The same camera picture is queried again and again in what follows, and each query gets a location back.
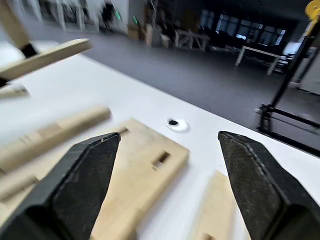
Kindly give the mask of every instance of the wooden stick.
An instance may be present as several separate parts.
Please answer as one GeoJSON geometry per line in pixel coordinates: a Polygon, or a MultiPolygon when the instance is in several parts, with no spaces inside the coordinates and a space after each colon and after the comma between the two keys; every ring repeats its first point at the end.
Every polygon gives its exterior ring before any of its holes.
{"type": "Polygon", "coordinates": [[[229,178],[216,171],[208,185],[193,240],[228,240],[236,212],[229,178]]]}
{"type": "Polygon", "coordinates": [[[0,22],[16,48],[22,49],[30,44],[25,28],[9,7],[7,0],[0,0],[0,22]]]}
{"type": "Polygon", "coordinates": [[[109,108],[98,106],[28,133],[0,148],[0,170],[10,172],[109,117],[109,108]]]}
{"type": "Polygon", "coordinates": [[[88,39],[75,39],[53,47],[42,53],[23,59],[0,69],[0,78],[7,81],[66,59],[91,48],[88,39]]]}

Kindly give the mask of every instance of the yellow object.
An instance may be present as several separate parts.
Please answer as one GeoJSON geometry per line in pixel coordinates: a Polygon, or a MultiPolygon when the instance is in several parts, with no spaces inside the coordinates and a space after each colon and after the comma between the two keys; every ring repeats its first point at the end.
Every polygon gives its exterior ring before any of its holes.
{"type": "Polygon", "coordinates": [[[309,4],[305,8],[305,14],[310,18],[311,20],[311,26],[309,27],[308,32],[305,34],[308,36],[315,26],[316,22],[319,19],[320,15],[320,0],[313,0],[309,2],[309,4]]]}

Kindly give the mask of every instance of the wooden dowel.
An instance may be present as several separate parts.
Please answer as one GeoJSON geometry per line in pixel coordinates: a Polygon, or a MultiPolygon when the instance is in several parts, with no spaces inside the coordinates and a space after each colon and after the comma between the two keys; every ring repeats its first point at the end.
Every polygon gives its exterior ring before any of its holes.
{"type": "Polygon", "coordinates": [[[8,173],[109,117],[109,108],[97,106],[28,133],[0,148],[0,170],[8,173]]]}

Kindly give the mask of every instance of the box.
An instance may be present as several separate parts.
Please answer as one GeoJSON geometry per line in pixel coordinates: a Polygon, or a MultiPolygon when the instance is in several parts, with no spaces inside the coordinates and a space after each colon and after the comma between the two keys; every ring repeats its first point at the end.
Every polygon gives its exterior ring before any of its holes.
{"type": "Polygon", "coordinates": [[[128,37],[135,40],[143,40],[145,35],[139,25],[128,25],[128,37]]]}

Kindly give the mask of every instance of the white table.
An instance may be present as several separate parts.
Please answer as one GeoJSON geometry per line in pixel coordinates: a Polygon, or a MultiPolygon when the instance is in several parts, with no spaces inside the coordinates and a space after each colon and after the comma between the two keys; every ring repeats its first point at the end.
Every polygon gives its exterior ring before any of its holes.
{"type": "Polygon", "coordinates": [[[278,61],[279,61],[279,59],[281,57],[280,55],[276,55],[276,54],[273,54],[273,53],[270,53],[270,52],[267,52],[267,51],[261,51],[259,49],[255,49],[255,48],[252,48],[252,47],[242,46],[242,49],[241,49],[241,51],[239,53],[239,56],[236,59],[236,62],[235,62],[234,65],[239,66],[239,64],[241,63],[241,60],[242,60],[242,58],[243,58],[243,56],[245,54],[245,50],[251,50],[251,51],[254,51],[254,52],[257,52],[257,53],[261,53],[261,54],[265,54],[265,55],[269,55],[269,56],[275,57],[273,63],[269,66],[269,68],[268,68],[268,70],[266,72],[266,74],[268,76],[270,76],[272,74],[272,72],[274,71],[274,69],[275,69],[275,67],[276,67],[276,65],[277,65],[277,63],[278,63],[278,61]]]}
{"type": "MultiPolygon", "coordinates": [[[[52,43],[38,44],[41,49],[52,43]]],[[[8,43],[0,44],[0,66],[22,58],[8,43]]],[[[186,240],[194,224],[208,180],[217,169],[227,174],[218,132],[246,135],[263,143],[320,204],[320,159],[252,131],[199,107],[145,85],[83,55],[76,55],[21,77],[27,98],[0,101],[0,145],[56,119],[94,104],[109,106],[113,118],[90,132],[114,126],[131,117],[190,150],[189,166],[140,224],[140,240],[186,240]],[[170,117],[188,121],[191,131],[179,134],[166,127],[170,117]]],[[[70,140],[76,143],[77,137],[70,140]]],[[[234,240],[244,239],[237,211],[234,240]]]]}

